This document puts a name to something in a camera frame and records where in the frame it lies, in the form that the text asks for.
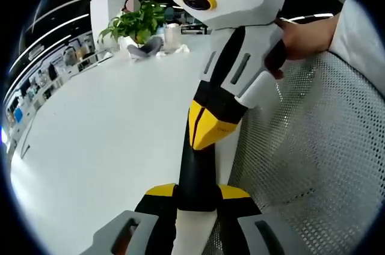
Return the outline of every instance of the white table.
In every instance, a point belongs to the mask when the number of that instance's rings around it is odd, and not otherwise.
[[[205,35],[183,39],[188,54],[135,63],[117,53],[73,77],[37,112],[24,144],[30,148],[22,160],[21,144],[15,151],[11,181],[50,254],[79,254],[148,189],[178,182],[188,108],[208,48]],[[217,144],[219,183],[229,179],[238,135]],[[173,254],[201,254],[215,218],[179,211]]]

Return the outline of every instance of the potted plant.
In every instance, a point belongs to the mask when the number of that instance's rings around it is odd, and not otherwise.
[[[114,17],[99,36],[102,37],[102,43],[103,38],[111,34],[117,43],[119,37],[130,37],[137,44],[143,45],[164,23],[164,8],[155,0],[142,0],[138,11]]]

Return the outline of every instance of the green plant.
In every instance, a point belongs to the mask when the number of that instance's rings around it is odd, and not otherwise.
[[[114,17],[99,36],[102,37],[102,42],[107,34],[111,34],[116,42],[119,37],[130,37],[134,42],[143,44],[164,23],[164,8],[155,0],[142,0],[138,11]]]

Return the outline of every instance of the white robot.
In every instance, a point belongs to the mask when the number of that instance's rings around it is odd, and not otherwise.
[[[271,76],[265,61],[282,66],[283,31],[274,21],[285,0],[174,1],[213,29],[189,111],[190,144],[201,150],[233,132],[247,108],[256,106],[256,93]]]

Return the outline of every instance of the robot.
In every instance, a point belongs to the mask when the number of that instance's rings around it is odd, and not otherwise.
[[[273,78],[265,62],[278,61],[278,69],[285,60],[283,33],[274,23],[284,0],[174,1],[214,30],[189,108],[179,183],[148,190],[135,212],[124,211],[97,231],[82,254],[171,254],[177,209],[217,210],[225,255],[308,254],[279,217],[262,214],[247,192],[215,178],[215,142],[255,107],[264,80]]]

